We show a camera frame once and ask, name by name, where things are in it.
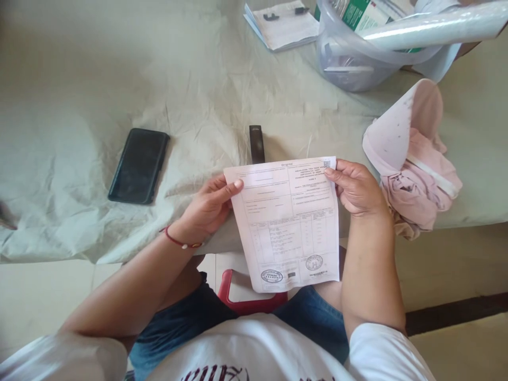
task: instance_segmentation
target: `stamp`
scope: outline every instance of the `stamp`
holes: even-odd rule
[[[316,271],[321,266],[323,266],[323,257],[314,254],[307,258],[307,262],[305,262],[306,267],[310,271]]]
[[[284,277],[276,270],[265,270],[261,273],[261,278],[268,283],[279,283]]]

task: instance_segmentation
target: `denim shorts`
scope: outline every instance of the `denim shorts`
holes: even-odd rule
[[[130,359],[136,381],[144,381],[168,354],[204,331],[238,315],[227,307],[201,273],[198,289],[155,314],[138,336]],[[349,354],[342,313],[306,286],[273,314],[328,351],[342,364]]]

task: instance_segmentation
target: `red chair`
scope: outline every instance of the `red chair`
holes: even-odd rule
[[[271,299],[232,302],[229,300],[229,290],[233,279],[233,269],[226,270],[222,274],[221,287],[217,294],[219,299],[240,316],[252,315],[258,312],[270,313],[274,309],[287,302],[287,292],[275,294]]]

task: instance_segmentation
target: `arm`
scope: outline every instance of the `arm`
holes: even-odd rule
[[[337,160],[337,170],[327,170],[326,175],[337,184],[340,201],[351,213],[341,291],[348,338],[367,322],[404,332],[393,220],[381,190],[361,164]]]
[[[196,195],[182,218],[168,234],[180,242],[203,242],[225,221],[228,201],[243,182],[226,184],[224,176],[210,180]],[[60,331],[83,336],[109,337],[130,351],[148,325],[169,288],[190,261],[194,249],[182,249],[165,234],[140,251],[78,306]]]

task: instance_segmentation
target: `pink cloth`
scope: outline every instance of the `pink cloth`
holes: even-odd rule
[[[462,182],[437,134],[442,100],[430,80],[419,81],[364,135],[363,148],[381,175],[395,231],[409,240],[431,231],[449,210]]]

